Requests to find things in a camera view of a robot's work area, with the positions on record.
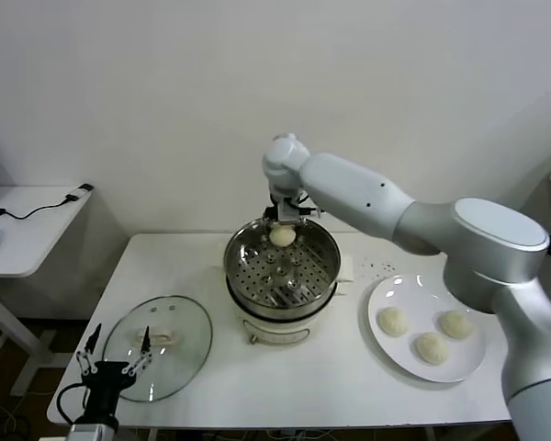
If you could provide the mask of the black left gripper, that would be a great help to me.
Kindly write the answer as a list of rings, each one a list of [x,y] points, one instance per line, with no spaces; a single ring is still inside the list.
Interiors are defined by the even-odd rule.
[[[97,361],[93,354],[101,332],[98,324],[88,337],[84,348],[75,352],[83,375],[83,385],[89,390],[84,408],[84,424],[117,424],[116,410],[120,393],[134,385],[138,377],[152,362],[150,327],[145,328],[139,356],[133,362]]]

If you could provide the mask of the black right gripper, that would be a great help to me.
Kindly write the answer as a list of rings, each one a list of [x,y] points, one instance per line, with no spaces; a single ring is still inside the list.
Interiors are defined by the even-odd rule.
[[[264,210],[264,237],[265,240],[270,242],[270,233],[273,227],[273,221],[280,224],[293,224],[296,223],[296,240],[303,242],[305,237],[306,219],[304,217],[309,216],[313,211],[313,208],[294,208],[288,205],[276,205],[266,207]]]

